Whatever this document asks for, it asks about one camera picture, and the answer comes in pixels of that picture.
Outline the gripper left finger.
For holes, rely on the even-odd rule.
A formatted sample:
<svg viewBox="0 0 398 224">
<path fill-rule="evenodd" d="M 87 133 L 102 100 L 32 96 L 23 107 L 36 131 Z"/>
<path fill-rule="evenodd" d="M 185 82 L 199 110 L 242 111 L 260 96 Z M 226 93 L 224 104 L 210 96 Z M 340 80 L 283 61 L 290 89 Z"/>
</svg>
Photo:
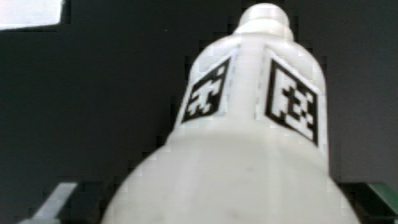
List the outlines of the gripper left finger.
<svg viewBox="0 0 398 224">
<path fill-rule="evenodd" d="M 102 182 L 61 182 L 34 215 L 16 224 L 100 224 L 105 206 Z"/>
</svg>

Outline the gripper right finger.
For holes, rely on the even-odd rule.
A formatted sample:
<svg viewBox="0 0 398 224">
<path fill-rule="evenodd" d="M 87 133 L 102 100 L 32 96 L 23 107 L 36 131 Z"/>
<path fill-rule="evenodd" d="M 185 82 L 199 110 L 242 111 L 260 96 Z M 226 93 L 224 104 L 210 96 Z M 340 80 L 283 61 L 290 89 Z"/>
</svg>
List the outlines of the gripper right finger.
<svg viewBox="0 0 398 224">
<path fill-rule="evenodd" d="M 398 224 L 398 191 L 388 184 L 343 183 L 341 191 L 361 220 L 361 224 Z"/>
</svg>

